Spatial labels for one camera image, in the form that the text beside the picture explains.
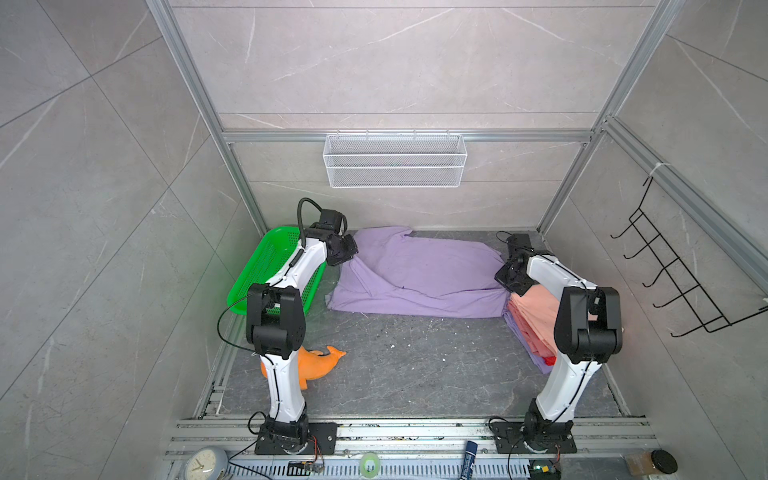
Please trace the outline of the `purple t shirt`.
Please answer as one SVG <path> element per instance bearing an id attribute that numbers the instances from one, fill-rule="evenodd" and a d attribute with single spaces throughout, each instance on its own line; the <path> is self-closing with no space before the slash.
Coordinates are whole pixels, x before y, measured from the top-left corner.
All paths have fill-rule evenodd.
<path id="1" fill-rule="evenodd" d="M 359 230 L 341 265 L 330 310 L 483 319 L 502 315 L 509 292 L 495 280 L 501 255 L 478 241 L 415 236 L 404 226 Z"/>

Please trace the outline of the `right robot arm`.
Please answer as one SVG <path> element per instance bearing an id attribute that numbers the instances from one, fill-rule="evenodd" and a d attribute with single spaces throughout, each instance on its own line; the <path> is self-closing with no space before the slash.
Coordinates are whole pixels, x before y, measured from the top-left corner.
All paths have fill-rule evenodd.
<path id="1" fill-rule="evenodd" d="M 527 234 L 509 233 L 509 258 L 496 280 L 512 293 L 544 287 L 558 301 L 553 325 L 557 356 L 541 393 L 521 422 L 489 423 L 501 453 L 574 453 L 575 409 L 591 377 L 622 348 L 619 293 L 571 271 L 556 256 L 532 247 Z"/>

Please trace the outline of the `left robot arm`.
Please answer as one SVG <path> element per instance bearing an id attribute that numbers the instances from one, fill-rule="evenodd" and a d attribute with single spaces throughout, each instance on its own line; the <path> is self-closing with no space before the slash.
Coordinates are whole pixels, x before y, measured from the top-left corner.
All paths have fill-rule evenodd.
<path id="1" fill-rule="evenodd" d="M 264 366 L 270 395 L 264 435 L 289 452 L 309 441 L 306 401 L 300 387 L 299 351 L 306 313 L 324 266 L 351 260 L 358 247 L 344 214 L 309 198 L 297 205 L 297 227 L 269 231 L 236 281 L 245 315 L 245 338 Z"/>

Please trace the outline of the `lavender folded shirt in stack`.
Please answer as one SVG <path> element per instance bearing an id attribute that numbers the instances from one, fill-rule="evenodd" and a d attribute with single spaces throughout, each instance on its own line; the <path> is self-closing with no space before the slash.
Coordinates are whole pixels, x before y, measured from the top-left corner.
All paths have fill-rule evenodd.
<path id="1" fill-rule="evenodd" d="M 536 336 L 525 322 L 519 321 L 511 311 L 505 310 L 503 318 L 515 337 L 523 345 L 534 365 L 542 374 L 550 374 L 556 361 L 556 355 L 553 351 Z"/>

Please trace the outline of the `pink folded t shirt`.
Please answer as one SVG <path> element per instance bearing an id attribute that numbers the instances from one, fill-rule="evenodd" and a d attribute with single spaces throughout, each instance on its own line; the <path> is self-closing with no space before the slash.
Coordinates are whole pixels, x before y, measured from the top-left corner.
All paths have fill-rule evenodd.
<path id="1" fill-rule="evenodd" d="M 524 295 L 511 293 L 508 309 L 514 325 L 531 353 L 545 365 L 553 366 L 557 357 L 554 327 L 559 301 L 544 286 L 534 285 Z"/>

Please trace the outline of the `green plastic basket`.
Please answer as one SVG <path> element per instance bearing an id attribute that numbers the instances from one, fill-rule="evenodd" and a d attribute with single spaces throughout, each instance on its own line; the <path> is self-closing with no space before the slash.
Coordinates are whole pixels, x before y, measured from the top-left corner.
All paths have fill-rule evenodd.
<path id="1" fill-rule="evenodd" d="M 319 282 L 329 258 L 328 246 L 316 238 L 307 238 L 304 253 L 294 264 L 301 250 L 299 229 L 284 226 L 270 230 L 261 240 L 254 254 L 229 292 L 227 304 L 238 315 L 247 314 L 247 296 L 253 284 L 276 287 L 296 287 L 301 292 L 304 314 L 310 311 Z"/>

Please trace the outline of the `orange dolphin toy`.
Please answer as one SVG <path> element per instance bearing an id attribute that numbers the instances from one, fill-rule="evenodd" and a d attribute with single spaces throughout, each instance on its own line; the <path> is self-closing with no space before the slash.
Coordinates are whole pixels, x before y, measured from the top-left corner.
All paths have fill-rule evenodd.
<path id="1" fill-rule="evenodd" d="M 269 353 L 261 356 L 261 372 L 266 378 L 274 378 L 275 388 L 292 385 L 295 380 L 301 390 L 306 390 L 309 381 L 327 376 L 345 355 L 345 351 L 333 346 L 325 350 L 300 347 L 290 351 L 286 359 L 281 354 Z"/>

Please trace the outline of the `blue marker pen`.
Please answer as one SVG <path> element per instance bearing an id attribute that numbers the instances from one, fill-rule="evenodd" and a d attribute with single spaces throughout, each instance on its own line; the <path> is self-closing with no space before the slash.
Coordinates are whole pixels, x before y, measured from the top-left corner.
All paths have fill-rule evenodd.
<path id="1" fill-rule="evenodd" d="M 463 455 L 460 480 L 471 480 L 474 472 L 475 461 L 477 457 L 478 444 L 474 441 L 468 440 L 465 445 L 465 451 Z"/>

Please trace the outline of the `small brown box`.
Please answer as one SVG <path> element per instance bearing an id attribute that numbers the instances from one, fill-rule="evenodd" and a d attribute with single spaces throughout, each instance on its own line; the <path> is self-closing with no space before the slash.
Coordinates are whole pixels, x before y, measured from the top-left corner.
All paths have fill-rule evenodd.
<path id="1" fill-rule="evenodd" d="M 632 477 L 647 477 L 658 472 L 649 451 L 630 453 L 624 460 Z"/>

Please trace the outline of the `green tape roll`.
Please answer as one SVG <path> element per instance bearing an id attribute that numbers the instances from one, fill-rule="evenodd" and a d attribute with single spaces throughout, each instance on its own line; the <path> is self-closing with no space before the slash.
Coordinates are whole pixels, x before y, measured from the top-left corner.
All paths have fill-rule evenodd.
<path id="1" fill-rule="evenodd" d="M 381 471 L 379 456 L 374 452 L 366 452 L 360 458 L 360 475 L 365 479 L 375 479 Z"/>

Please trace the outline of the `black round lid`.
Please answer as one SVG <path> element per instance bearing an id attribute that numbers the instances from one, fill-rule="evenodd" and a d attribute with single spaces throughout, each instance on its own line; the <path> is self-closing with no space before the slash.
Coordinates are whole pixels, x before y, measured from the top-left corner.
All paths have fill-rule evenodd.
<path id="1" fill-rule="evenodd" d="M 678 471 L 676 458 L 668 451 L 655 449 L 650 453 L 651 464 L 656 472 L 671 475 Z"/>

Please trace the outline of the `white analog clock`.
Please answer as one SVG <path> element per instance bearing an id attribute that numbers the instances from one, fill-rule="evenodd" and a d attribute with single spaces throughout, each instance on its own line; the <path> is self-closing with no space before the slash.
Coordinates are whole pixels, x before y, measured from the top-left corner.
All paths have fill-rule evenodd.
<path id="1" fill-rule="evenodd" d="M 225 450 L 209 446 L 195 452 L 183 468 L 184 480 L 222 479 L 228 469 L 229 457 Z"/>

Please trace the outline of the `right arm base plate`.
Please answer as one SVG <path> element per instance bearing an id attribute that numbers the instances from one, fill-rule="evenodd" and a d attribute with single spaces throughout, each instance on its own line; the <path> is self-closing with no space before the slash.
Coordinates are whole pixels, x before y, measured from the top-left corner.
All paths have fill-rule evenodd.
<path id="1" fill-rule="evenodd" d="M 491 422 L 488 427 L 502 454 L 574 454 L 577 446 L 572 434 L 574 423 L 526 426 L 523 422 Z"/>

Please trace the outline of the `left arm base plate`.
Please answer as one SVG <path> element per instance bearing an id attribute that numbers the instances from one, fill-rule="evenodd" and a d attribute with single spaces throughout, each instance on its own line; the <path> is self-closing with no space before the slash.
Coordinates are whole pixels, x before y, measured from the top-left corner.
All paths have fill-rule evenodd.
<path id="1" fill-rule="evenodd" d="M 262 426 L 257 434 L 253 452 L 255 455 L 314 455 L 316 449 L 322 455 L 335 452 L 339 425 L 333 422 L 311 422 L 305 440 L 293 440 L 271 433 Z"/>

